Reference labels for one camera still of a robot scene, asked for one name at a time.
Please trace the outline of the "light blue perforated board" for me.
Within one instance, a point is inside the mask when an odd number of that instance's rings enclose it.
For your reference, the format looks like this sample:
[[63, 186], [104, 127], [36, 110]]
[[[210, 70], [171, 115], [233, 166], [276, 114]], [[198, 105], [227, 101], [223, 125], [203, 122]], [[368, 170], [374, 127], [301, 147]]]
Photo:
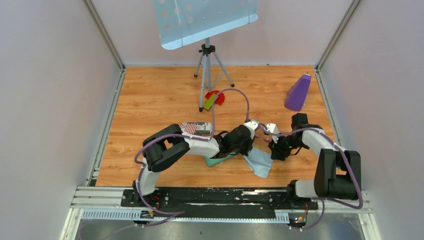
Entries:
[[258, 20], [256, 0], [155, 0], [161, 46], [175, 50]]

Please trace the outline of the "grey glasses case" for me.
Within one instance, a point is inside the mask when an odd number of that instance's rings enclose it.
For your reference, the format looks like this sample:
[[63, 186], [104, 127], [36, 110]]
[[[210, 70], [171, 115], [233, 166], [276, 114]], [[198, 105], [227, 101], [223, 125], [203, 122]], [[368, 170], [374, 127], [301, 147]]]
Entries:
[[206, 163], [206, 165], [208, 166], [208, 167], [212, 167], [212, 166], [215, 166], [215, 165], [218, 165], [218, 164], [220, 164], [221, 162], [223, 162], [223, 161], [225, 161], [225, 160], [227, 160], [227, 159], [230, 159], [230, 158], [232, 158], [234, 155], [228, 155], [228, 156], [226, 156], [226, 157], [222, 157], [222, 158], [209, 158], [209, 157], [206, 157], [206, 156], [204, 156], [203, 158], [204, 158], [204, 160], [205, 160], [205, 163]]

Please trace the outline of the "blue cleaning cloth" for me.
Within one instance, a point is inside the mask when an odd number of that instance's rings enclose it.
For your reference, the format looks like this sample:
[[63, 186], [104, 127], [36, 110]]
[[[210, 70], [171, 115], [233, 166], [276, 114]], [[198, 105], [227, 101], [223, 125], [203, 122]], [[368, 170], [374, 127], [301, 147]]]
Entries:
[[263, 179], [268, 177], [273, 164], [269, 153], [253, 147], [248, 155], [242, 155], [242, 157], [254, 175]]

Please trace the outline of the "green rectangular block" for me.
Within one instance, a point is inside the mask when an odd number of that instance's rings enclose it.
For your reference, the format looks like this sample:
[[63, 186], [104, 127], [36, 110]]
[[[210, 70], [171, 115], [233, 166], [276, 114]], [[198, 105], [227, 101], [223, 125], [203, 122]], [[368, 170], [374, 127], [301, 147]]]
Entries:
[[205, 103], [203, 104], [203, 109], [209, 111], [211, 109], [211, 107], [215, 104], [216, 101], [216, 94], [212, 93], [207, 100], [205, 101]]

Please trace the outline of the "striped printed glasses pouch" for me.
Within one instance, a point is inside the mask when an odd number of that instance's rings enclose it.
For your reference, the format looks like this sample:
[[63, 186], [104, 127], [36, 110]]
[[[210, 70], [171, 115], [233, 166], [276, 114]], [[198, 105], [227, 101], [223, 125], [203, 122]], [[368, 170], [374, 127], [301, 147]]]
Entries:
[[180, 129], [188, 134], [206, 136], [212, 132], [211, 122], [183, 122], [179, 125]]

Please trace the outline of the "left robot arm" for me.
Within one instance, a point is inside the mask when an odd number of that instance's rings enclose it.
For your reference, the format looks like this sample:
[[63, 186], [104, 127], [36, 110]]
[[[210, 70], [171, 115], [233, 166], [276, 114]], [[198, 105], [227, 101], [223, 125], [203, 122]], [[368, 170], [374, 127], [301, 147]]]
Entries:
[[134, 157], [137, 164], [143, 165], [141, 176], [136, 180], [135, 202], [142, 207], [149, 206], [160, 173], [185, 155], [209, 159], [224, 159], [233, 154], [247, 156], [258, 128], [258, 123], [251, 120], [231, 132], [205, 137], [186, 133], [179, 125], [171, 124], [150, 136]]

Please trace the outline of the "red curved plastic piece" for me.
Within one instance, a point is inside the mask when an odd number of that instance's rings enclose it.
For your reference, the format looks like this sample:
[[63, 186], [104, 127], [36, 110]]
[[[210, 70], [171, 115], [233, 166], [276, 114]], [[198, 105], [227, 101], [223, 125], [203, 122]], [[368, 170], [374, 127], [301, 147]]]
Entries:
[[[214, 100], [215, 96], [219, 93], [219, 90], [212, 90], [206, 93], [205, 98], [207, 100]], [[219, 106], [221, 106], [225, 101], [225, 95], [223, 93], [220, 93], [218, 95], [218, 97], [214, 100], [215, 104], [218, 104]]]

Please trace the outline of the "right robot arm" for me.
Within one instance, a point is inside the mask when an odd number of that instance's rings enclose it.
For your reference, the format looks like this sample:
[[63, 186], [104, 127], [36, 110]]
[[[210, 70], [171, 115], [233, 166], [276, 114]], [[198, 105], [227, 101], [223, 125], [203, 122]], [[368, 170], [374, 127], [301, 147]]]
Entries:
[[305, 113], [291, 118], [292, 132], [283, 134], [275, 123], [265, 125], [265, 133], [272, 137], [268, 147], [271, 159], [284, 161], [292, 151], [307, 149], [318, 157], [315, 175], [310, 180], [293, 180], [285, 195], [286, 204], [298, 209], [306, 198], [331, 200], [359, 200], [361, 192], [361, 156], [332, 141], [322, 127], [310, 124]]

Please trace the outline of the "grey tripod stand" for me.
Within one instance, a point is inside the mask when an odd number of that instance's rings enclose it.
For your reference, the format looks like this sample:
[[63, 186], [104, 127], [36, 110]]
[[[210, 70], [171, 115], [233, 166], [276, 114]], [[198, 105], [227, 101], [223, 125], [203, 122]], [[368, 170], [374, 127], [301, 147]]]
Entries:
[[[199, 112], [203, 111], [204, 106], [204, 93], [205, 90], [212, 90], [212, 88], [220, 81], [220, 79], [223, 76], [226, 76], [230, 86], [233, 88], [235, 86], [232, 78], [230, 77], [225, 65], [223, 64], [219, 54], [216, 51], [216, 47], [210, 43], [210, 38], [207, 37], [204, 40], [204, 43], [201, 45], [201, 49], [198, 51], [200, 54], [200, 58], [198, 60], [198, 63], [196, 65], [196, 70], [193, 74], [195, 78], [198, 77], [200, 68], [202, 68], [202, 74], [201, 74], [201, 87], [200, 87], [200, 100], [199, 100]], [[215, 57], [215, 59], [218, 62], [218, 65], [221, 67], [221, 74], [219, 77], [215, 80], [214, 83], [212, 83], [212, 71], [211, 71], [211, 55]]]

